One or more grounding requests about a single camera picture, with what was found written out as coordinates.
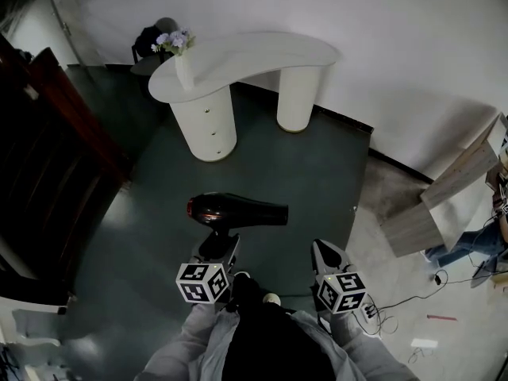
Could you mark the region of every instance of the purple flowers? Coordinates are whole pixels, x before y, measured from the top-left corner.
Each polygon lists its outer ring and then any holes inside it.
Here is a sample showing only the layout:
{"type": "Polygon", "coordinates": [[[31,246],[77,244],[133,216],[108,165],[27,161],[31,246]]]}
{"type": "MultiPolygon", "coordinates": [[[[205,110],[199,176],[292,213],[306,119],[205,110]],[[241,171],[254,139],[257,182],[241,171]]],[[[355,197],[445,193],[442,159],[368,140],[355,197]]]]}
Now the purple flowers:
{"type": "Polygon", "coordinates": [[[164,33],[164,34],[160,34],[157,39],[156,39],[156,43],[157,45],[161,45],[163,44],[164,42],[168,42],[169,41],[169,35],[167,33],[164,33]]]}
{"type": "Polygon", "coordinates": [[[169,34],[169,42],[177,48],[181,48],[187,42],[187,37],[181,31],[173,31],[169,34]]]}
{"type": "Polygon", "coordinates": [[[188,28],[181,28],[171,34],[160,34],[156,39],[157,45],[152,45],[152,50],[158,52],[164,49],[180,56],[186,49],[194,45],[194,39],[195,37],[188,28]]]}

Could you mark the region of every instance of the white vanity table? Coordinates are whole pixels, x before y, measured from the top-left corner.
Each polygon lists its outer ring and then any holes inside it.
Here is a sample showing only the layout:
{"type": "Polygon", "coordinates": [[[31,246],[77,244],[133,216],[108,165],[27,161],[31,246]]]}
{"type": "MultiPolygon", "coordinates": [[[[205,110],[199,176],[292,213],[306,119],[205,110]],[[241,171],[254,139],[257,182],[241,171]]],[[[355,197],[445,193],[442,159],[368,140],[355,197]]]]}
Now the white vanity table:
{"type": "Polygon", "coordinates": [[[175,58],[161,64],[148,89],[169,103],[191,152],[203,161],[226,157],[237,143],[229,85],[281,70],[277,122],[296,133],[309,124],[321,70],[338,51],[312,37],[292,33],[242,33],[203,41],[186,52],[194,88],[184,90],[175,58]]]}

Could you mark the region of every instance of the cylindrical drawer pedestal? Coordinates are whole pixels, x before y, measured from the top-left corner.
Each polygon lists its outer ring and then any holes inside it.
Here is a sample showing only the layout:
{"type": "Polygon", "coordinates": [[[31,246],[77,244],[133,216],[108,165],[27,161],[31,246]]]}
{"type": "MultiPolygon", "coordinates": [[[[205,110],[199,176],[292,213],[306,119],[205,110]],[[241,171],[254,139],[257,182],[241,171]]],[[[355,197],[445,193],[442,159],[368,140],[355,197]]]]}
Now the cylindrical drawer pedestal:
{"type": "Polygon", "coordinates": [[[201,161],[225,158],[237,143],[229,87],[204,98],[170,103],[192,154],[201,161]]]}

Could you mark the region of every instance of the red object on floor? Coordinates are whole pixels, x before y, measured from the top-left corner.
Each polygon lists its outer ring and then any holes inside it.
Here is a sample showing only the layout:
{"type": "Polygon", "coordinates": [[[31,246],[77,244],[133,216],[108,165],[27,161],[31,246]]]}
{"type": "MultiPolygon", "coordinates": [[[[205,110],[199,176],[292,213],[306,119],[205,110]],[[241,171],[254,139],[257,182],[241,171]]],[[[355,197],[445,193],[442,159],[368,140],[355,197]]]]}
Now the red object on floor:
{"type": "Polygon", "coordinates": [[[436,316],[435,314],[428,314],[427,319],[441,319],[443,321],[458,321],[458,319],[456,317],[436,316]]]}

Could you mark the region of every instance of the black hair dryer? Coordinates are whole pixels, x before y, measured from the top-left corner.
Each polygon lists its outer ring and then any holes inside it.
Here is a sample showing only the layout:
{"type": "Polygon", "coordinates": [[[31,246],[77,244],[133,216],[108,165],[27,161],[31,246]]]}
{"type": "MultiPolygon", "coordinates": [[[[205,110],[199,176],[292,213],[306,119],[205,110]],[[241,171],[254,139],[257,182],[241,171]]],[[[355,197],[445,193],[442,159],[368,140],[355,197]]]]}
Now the black hair dryer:
{"type": "Polygon", "coordinates": [[[236,259],[240,236],[231,237],[229,230],[254,225],[286,225],[288,207],[211,192],[192,198],[187,204],[187,213],[213,230],[199,247],[196,257],[201,261],[221,261],[230,269],[236,259]]]}

